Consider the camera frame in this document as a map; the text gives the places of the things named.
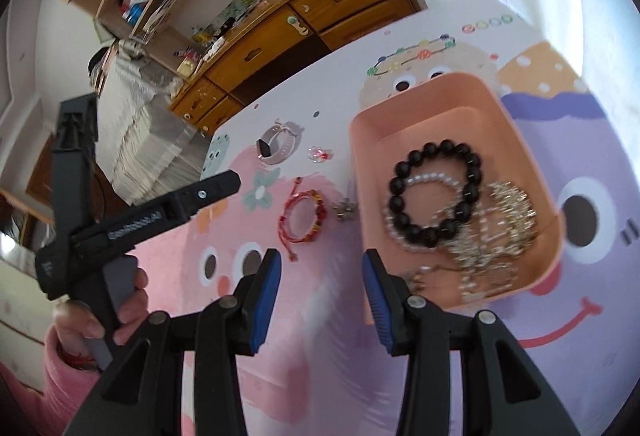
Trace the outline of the pink sleeve forearm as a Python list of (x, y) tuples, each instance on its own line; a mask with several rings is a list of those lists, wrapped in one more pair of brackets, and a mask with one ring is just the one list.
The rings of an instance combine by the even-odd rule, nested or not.
[(1, 367), (1, 433), (61, 435), (100, 377), (88, 334), (52, 326), (44, 343), (44, 390), (21, 383)]

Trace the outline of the person's left hand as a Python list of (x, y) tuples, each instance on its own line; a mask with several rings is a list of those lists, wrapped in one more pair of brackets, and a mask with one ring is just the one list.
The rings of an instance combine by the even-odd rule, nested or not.
[[(149, 315), (149, 295), (145, 291), (149, 277), (142, 269), (134, 275), (134, 294), (119, 309), (118, 318), (122, 326), (114, 334), (114, 342), (122, 346), (136, 332)], [(91, 354), (87, 340), (104, 338), (105, 329), (90, 310), (79, 303), (68, 300), (53, 309), (53, 326), (60, 341), (62, 352), (72, 359), (88, 359)]]

